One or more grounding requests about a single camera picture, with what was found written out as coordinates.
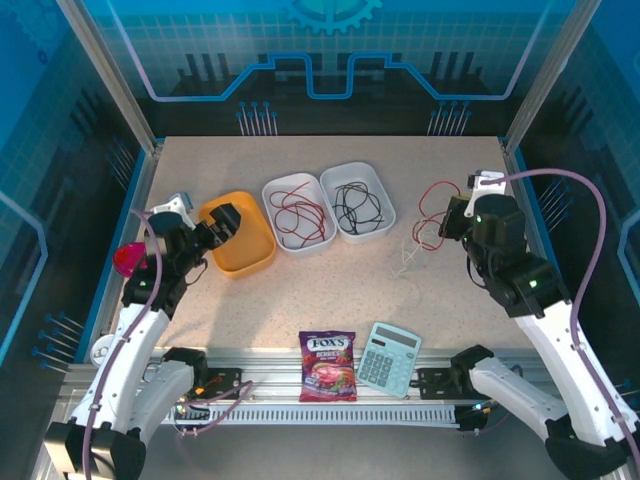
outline speckled tabletop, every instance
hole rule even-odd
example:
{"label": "speckled tabletop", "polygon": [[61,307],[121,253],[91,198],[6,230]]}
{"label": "speckled tabletop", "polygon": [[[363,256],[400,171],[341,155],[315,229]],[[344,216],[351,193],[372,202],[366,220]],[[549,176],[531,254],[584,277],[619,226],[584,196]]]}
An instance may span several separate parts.
{"label": "speckled tabletop", "polygon": [[[264,212],[268,181],[295,172],[319,178],[328,167],[356,160],[374,167],[396,210],[386,237],[363,245],[336,237],[327,251],[302,259],[278,251],[269,268],[242,280],[227,278],[211,262],[158,345],[296,348],[300,330],[348,330],[363,347],[373,322],[383,321],[420,335],[423,348],[531,348],[515,322],[471,283],[459,243],[403,262],[403,241],[414,250],[410,233],[422,193],[442,179],[465,188],[467,175],[479,168],[503,170],[496,138],[171,137],[147,205],[187,191],[197,221],[208,200],[245,190]],[[425,209],[445,210],[451,194],[435,190]]]}

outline light blue calculator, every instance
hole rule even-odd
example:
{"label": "light blue calculator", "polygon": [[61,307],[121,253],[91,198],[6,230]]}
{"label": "light blue calculator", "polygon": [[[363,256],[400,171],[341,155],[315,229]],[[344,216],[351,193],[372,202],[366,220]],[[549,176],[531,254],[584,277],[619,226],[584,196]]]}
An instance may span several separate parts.
{"label": "light blue calculator", "polygon": [[422,340],[411,332],[376,322],[358,367],[358,380],[377,390],[404,397]]}

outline glass panel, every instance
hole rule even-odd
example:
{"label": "glass panel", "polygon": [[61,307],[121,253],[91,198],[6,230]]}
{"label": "glass panel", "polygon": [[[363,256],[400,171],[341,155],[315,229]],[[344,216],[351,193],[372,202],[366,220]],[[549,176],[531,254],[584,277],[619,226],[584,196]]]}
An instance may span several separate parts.
{"label": "glass panel", "polygon": [[[580,318],[614,383],[631,378],[634,385],[640,381],[640,330],[633,327],[640,316],[639,15],[633,0],[602,2],[521,145],[528,168],[579,172],[606,200],[607,239]],[[595,242],[597,210],[581,186],[553,181],[537,178],[533,186],[575,292]]]}
{"label": "glass panel", "polygon": [[0,0],[0,65],[0,464],[29,478],[139,145],[55,2]]}
{"label": "glass panel", "polygon": [[158,136],[496,135],[574,1],[86,3]]}

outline fox's candy package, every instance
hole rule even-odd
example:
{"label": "fox's candy package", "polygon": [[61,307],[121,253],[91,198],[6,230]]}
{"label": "fox's candy package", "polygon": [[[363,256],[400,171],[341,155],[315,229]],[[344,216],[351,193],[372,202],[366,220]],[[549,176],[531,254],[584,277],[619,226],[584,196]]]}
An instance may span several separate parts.
{"label": "fox's candy package", "polygon": [[300,332],[301,402],[355,402],[354,332]]}

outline orange plastic container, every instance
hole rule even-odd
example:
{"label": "orange plastic container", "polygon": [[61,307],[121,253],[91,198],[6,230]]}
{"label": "orange plastic container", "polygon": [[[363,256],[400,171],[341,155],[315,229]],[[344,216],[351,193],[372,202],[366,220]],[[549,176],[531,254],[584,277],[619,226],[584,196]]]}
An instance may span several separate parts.
{"label": "orange plastic container", "polygon": [[218,269],[231,278],[243,278],[273,263],[276,240],[255,199],[247,192],[232,192],[205,203],[198,217],[214,223],[210,212],[225,203],[240,213],[240,228],[224,245],[211,253]]}

